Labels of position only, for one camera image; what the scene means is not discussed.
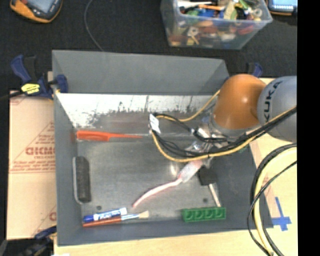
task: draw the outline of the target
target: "blue marker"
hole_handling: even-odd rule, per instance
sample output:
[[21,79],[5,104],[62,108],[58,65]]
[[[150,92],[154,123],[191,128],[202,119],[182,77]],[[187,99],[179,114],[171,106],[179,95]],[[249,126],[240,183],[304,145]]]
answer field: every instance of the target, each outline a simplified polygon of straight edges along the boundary
[[95,213],[93,215],[86,215],[83,217],[83,222],[84,223],[94,222],[94,221],[108,219],[108,218],[112,218],[115,216],[126,215],[126,214],[127,214],[127,208],[124,207],[124,208],[120,208],[120,209]]

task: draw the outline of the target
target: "black carpet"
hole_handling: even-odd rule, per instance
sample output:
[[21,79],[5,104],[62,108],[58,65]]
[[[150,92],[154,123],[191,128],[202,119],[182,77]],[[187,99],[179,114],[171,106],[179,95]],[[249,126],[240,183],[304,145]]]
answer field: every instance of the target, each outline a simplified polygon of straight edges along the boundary
[[[26,21],[0,1],[0,96],[20,87],[10,67],[17,55],[37,56],[36,69],[52,69],[51,51],[99,51],[88,35],[84,12],[89,0],[65,0],[58,17],[49,24]],[[258,62],[263,77],[297,75],[298,18],[273,15],[241,50],[169,47],[160,13],[161,0],[94,0],[87,22],[106,52],[206,57],[225,60],[231,75],[245,73],[247,63]],[[8,178],[8,111],[0,102],[0,244],[5,239]]]

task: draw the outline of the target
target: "yellow cable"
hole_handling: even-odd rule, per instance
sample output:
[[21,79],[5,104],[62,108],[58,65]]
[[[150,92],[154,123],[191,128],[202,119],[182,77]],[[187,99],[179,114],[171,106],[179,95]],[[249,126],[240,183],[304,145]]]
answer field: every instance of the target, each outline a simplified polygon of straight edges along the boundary
[[200,108],[198,110],[197,113],[195,113],[194,115],[188,117],[188,118],[184,118],[184,119],[179,119],[179,121],[181,122],[188,122],[194,118],[196,118],[202,111],[204,111],[204,109],[218,96],[220,90],[218,90],[204,105],[202,108]]
[[233,149],[229,149],[227,151],[224,152],[217,152],[217,153],[209,153],[209,154],[205,154],[205,155],[200,155],[200,156],[195,156],[195,157],[190,157],[190,158],[175,158],[172,157],[170,155],[168,155],[166,152],[164,152],[164,150],[161,148],[157,137],[154,135],[154,133],[152,133],[152,138],[153,141],[157,147],[157,149],[160,151],[160,153],[167,159],[174,161],[174,162],[178,162],[178,163],[186,163],[186,162],[190,162],[190,161],[194,161],[194,160],[201,160],[201,159],[207,159],[207,158],[212,158],[212,157],[220,157],[220,156],[224,156],[224,155],[228,155],[228,154],[232,154],[236,151],[239,151],[240,149],[244,148],[246,145],[248,145],[251,141],[253,141],[256,136],[251,137],[250,139],[247,139],[244,143],[242,143],[241,145],[233,148]]
[[[254,190],[254,197],[257,196],[257,194],[259,193],[260,189],[263,186],[264,180],[266,178],[267,172],[268,170],[270,170],[270,168],[266,168],[268,167],[272,167],[272,164],[274,164],[275,161],[277,161],[278,163],[283,163],[283,161],[281,161],[282,158],[287,156],[289,153],[292,153],[293,151],[297,151],[297,148],[289,148],[284,152],[281,152],[276,158],[272,159],[270,162],[267,163],[267,165],[263,168],[263,170],[261,171],[261,174],[259,176],[259,179],[256,182],[256,186],[255,186],[255,190]],[[265,249],[268,251],[269,255],[274,255],[274,251],[272,249],[272,247],[270,246],[268,239],[263,231],[263,225],[262,225],[262,220],[260,218],[260,207],[259,207],[259,200],[258,199],[253,207],[253,219],[254,219],[254,223],[255,223],[255,227],[257,230],[257,233],[265,247]]]
[[[276,117],[272,118],[269,122],[267,122],[266,124],[274,121],[275,119],[277,118],[280,118],[282,117],[283,115],[285,115],[286,113],[288,113],[289,111],[291,111],[292,109],[294,109],[296,106],[288,109],[287,111],[277,115]],[[174,121],[173,118],[170,118],[168,116],[165,116],[165,115],[157,115],[157,118],[160,117],[160,118],[164,118],[164,119],[167,119],[167,120],[171,120],[171,121]],[[164,150],[161,148],[159,142],[158,142],[158,139],[157,137],[155,136],[155,134],[152,132],[151,133],[152,135],[152,138],[153,138],[153,141],[154,141],[154,144],[156,145],[157,149],[160,151],[160,153],[167,159],[171,160],[171,161],[174,161],[174,162],[178,162],[178,163],[187,163],[187,162],[190,162],[190,161],[193,161],[193,160],[201,160],[201,159],[207,159],[207,158],[211,158],[211,157],[220,157],[220,156],[225,156],[225,155],[228,155],[228,154],[232,154],[236,151],[239,151],[240,149],[244,148],[245,146],[247,146],[251,141],[253,141],[259,134],[247,139],[246,141],[244,141],[242,144],[240,144],[239,146],[233,148],[233,149],[229,149],[227,151],[223,151],[223,152],[216,152],[216,153],[209,153],[209,154],[205,154],[205,155],[200,155],[200,156],[195,156],[195,157],[189,157],[189,158],[175,158],[175,157],[172,157],[170,155],[168,155],[166,152],[164,152]]]

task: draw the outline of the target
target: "black cable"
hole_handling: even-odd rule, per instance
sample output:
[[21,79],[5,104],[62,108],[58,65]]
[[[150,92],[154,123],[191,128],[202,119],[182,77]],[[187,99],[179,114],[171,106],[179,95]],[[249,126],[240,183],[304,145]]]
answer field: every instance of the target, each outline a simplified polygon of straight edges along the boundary
[[104,52],[104,49],[100,46],[100,44],[96,41],[96,39],[94,38],[94,36],[91,34],[88,23],[87,23],[87,12],[89,9],[89,6],[91,5],[93,0],[90,0],[84,10],[84,14],[83,14],[83,20],[84,20],[84,25],[85,25],[85,29],[88,32],[90,38],[92,39],[92,41],[94,42],[94,44],[100,49],[101,52]]
[[[257,241],[257,239],[254,237],[251,228],[250,228],[250,216],[253,213],[253,209],[255,207],[256,202],[258,201],[258,199],[261,197],[261,195],[263,194],[263,192],[270,186],[270,184],[276,179],[278,178],[281,174],[283,174],[285,171],[289,170],[292,166],[296,165],[297,161],[294,161],[293,163],[291,163],[290,165],[288,165],[285,169],[283,169],[282,171],[280,171],[279,173],[277,173],[275,176],[273,176],[271,179],[268,180],[268,182],[260,189],[260,191],[258,192],[258,194],[254,197],[254,199],[251,202],[250,205],[250,209],[249,209],[249,213],[247,216],[247,228],[248,231],[250,233],[251,238],[253,239],[253,241],[255,242],[256,245],[258,245],[258,247],[267,255],[269,255],[268,251]],[[270,246],[272,247],[272,249],[274,251],[279,250],[276,248],[275,244],[273,243],[273,241],[270,238]]]
[[13,92],[13,93],[9,93],[7,95],[3,95],[3,96],[0,97],[0,102],[4,101],[4,100],[9,100],[10,98],[15,97],[15,96],[19,96],[21,94],[24,94],[24,92],[16,91],[16,92]]
[[158,142],[170,153],[175,154],[179,157],[187,157],[187,158],[191,158],[191,157],[197,157],[200,156],[201,153],[200,152],[196,152],[196,151],[190,151],[190,150],[185,150],[180,148],[176,143],[172,142],[172,141],[168,141],[168,140],[164,140],[163,138],[161,138],[159,136],[159,134],[156,131],[152,131],[152,133],[156,136]]
[[[220,148],[216,148],[216,147],[212,147],[209,151],[207,152],[201,152],[199,153],[198,156],[205,156],[205,155],[209,155],[209,154],[214,154],[214,153],[221,153],[221,152],[225,152],[225,151],[229,151],[232,150],[238,146],[240,146],[241,144],[243,144],[245,141],[247,141],[248,139],[251,139],[252,137],[255,137],[255,139],[261,137],[262,135],[266,134],[268,131],[272,130],[276,125],[278,125],[279,123],[283,122],[285,119],[287,119],[288,117],[290,117],[291,115],[295,114],[297,112],[297,106],[294,107],[293,109],[291,109],[290,111],[288,111],[286,114],[284,114],[281,117],[276,118],[275,120],[270,121],[267,124],[262,125],[260,128],[254,130],[253,132],[249,133],[249,134],[243,134],[241,135],[236,141],[233,142],[229,142],[228,145],[222,146]],[[171,122],[176,122],[177,124],[179,124],[180,126],[182,126],[184,129],[186,129],[188,132],[192,133],[198,140],[202,141],[202,142],[206,142],[206,143],[218,143],[218,142],[227,142],[227,139],[220,139],[220,138],[206,138],[203,137],[201,135],[199,135],[195,130],[193,130],[192,128],[190,128],[188,125],[186,125],[184,122],[180,121],[178,118],[175,118],[171,115],[168,114],[159,114],[159,113],[154,113],[153,114],[155,117],[157,116],[164,116],[167,117],[166,120],[169,120]],[[160,138],[160,136],[158,135],[158,133],[154,130],[152,130],[152,132],[157,135],[157,138]]]
[[[257,181],[261,175],[262,170],[265,168],[265,166],[272,160],[274,159],[276,156],[278,156],[279,154],[281,154],[282,152],[289,150],[291,148],[297,147],[296,143],[292,143],[292,144],[287,144],[287,145],[283,145],[280,146],[276,149],[274,149],[273,151],[271,151],[266,157],[264,157],[264,159],[261,161],[261,163],[259,164],[259,166],[256,169],[255,175],[253,177],[253,181],[252,181],[252,185],[251,185],[251,189],[250,189],[250,203],[251,204],[255,204],[254,200],[255,200],[255,190],[256,190],[256,184]],[[269,235],[266,235],[267,240],[270,243],[270,246],[273,246],[273,250],[280,252],[280,250],[274,245],[274,243],[272,242],[271,238],[269,237]],[[262,249],[262,245],[258,244],[254,239],[253,241],[259,246],[260,249]]]
[[285,119],[290,117],[291,115],[295,114],[297,112],[297,106],[291,109],[288,113],[285,115],[276,118],[275,120],[262,125],[260,128],[254,130],[253,132],[250,132],[249,134],[244,134],[240,136],[236,141],[229,143],[227,146],[223,146],[221,148],[218,148],[217,150],[209,151],[208,153],[218,153],[218,152],[224,152],[231,149],[236,148],[237,146],[241,145],[243,142],[247,141],[248,139],[256,136],[255,139],[258,139],[262,135],[266,134],[270,130],[272,130],[275,126],[277,126],[279,123],[283,122]]
[[260,177],[260,174],[262,172],[262,170],[265,168],[265,166],[272,160],[274,159],[276,156],[278,156],[280,153],[291,149],[291,148],[296,148],[297,147],[297,143],[292,143],[292,144],[287,144],[287,145],[283,145],[280,146],[276,149],[274,149],[273,151],[271,151],[259,164],[259,166],[257,167],[256,171],[255,171],[255,175],[253,177],[253,181],[252,181],[252,185],[251,185],[251,190],[250,190],[250,202],[252,202],[254,200],[255,197],[255,190],[256,190],[256,184],[257,181]]

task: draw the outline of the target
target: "red handle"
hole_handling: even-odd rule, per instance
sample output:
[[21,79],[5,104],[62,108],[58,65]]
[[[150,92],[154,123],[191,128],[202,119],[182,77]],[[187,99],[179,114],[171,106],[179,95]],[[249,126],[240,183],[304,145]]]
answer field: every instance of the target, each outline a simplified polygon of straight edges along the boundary
[[142,136],[129,135],[129,134],[123,134],[123,133],[111,133],[111,132],[103,132],[103,131],[93,131],[93,130],[78,130],[76,132],[76,138],[78,140],[108,142],[110,140],[110,138],[136,138],[136,139],[141,139]]
[[102,226],[102,225],[108,225],[108,224],[119,223],[119,222],[121,222],[121,216],[96,220],[92,222],[86,222],[86,223],[83,223],[82,226],[84,228],[88,228],[88,227]]

